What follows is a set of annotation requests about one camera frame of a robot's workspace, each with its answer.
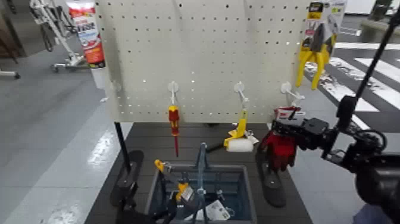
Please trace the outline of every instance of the work glove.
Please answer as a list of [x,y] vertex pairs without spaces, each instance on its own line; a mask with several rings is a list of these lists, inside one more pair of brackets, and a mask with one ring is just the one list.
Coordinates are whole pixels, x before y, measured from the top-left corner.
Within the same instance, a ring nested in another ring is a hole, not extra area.
[[285,171],[288,165],[295,164],[296,141],[293,137],[269,131],[261,141],[261,149],[266,150],[269,166],[274,171]]

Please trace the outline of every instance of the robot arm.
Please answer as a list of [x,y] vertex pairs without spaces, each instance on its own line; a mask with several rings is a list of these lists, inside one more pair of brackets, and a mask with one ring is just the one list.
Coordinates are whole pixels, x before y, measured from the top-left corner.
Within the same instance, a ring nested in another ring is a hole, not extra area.
[[[339,116],[338,125],[340,122],[343,120]],[[386,137],[378,131],[341,129],[338,125],[329,129],[328,123],[313,118],[300,126],[274,122],[272,130],[294,138],[303,150],[322,149],[322,159],[356,175],[355,186],[361,199],[380,206],[394,223],[400,223],[400,154],[383,153]],[[355,139],[346,151],[332,150],[339,133]]]

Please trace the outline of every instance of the gray bin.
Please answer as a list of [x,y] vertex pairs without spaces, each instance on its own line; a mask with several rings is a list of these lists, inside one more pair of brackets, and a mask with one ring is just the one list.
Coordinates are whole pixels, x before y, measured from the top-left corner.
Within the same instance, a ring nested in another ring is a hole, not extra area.
[[[172,174],[179,178],[189,180],[189,185],[197,190],[198,170],[192,164],[174,164],[172,166]],[[172,191],[177,191],[177,186],[168,181],[166,176],[166,195],[163,196],[161,190],[161,176],[160,171],[156,170],[154,180],[151,186],[149,198],[146,205],[146,214],[154,214],[160,210],[165,204],[167,198]],[[209,169],[204,170],[204,189],[207,192],[216,192],[218,189],[223,190],[224,201],[222,204],[225,207],[233,209],[235,215],[231,216],[226,221],[209,221],[209,223],[257,223],[257,216],[255,214],[254,202],[252,200],[251,189],[247,169],[245,166],[236,165],[210,165]],[[188,214],[184,213],[184,209],[179,206],[177,216],[171,223],[190,223],[184,220]],[[203,223],[204,221],[197,220],[196,223]]]

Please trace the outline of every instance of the white pegboard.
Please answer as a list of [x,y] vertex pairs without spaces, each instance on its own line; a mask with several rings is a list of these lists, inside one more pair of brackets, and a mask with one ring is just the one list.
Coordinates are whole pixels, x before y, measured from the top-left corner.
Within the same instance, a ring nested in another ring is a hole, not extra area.
[[310,0],[97,0],[108,103],[119,122],[168,122],[171,93],[181,121],[237,122],[242,81],[249,122],[288,105]]

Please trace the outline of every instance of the red screwdriver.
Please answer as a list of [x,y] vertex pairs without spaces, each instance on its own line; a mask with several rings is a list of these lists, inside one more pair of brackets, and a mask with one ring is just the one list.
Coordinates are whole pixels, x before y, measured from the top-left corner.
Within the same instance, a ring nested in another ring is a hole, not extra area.
[[172,128],[172,135],[175,138],[175,153],[176,157],[179,156],[179,148],[178,148],[178,135],[179,135],[179,130],[178,130],[178,122],[179,122],[179,113],[178,113],[178,106],[176,105],[171,105],[168,108],[169,111],[169,116],[168,119],[171,122],[171,128]]

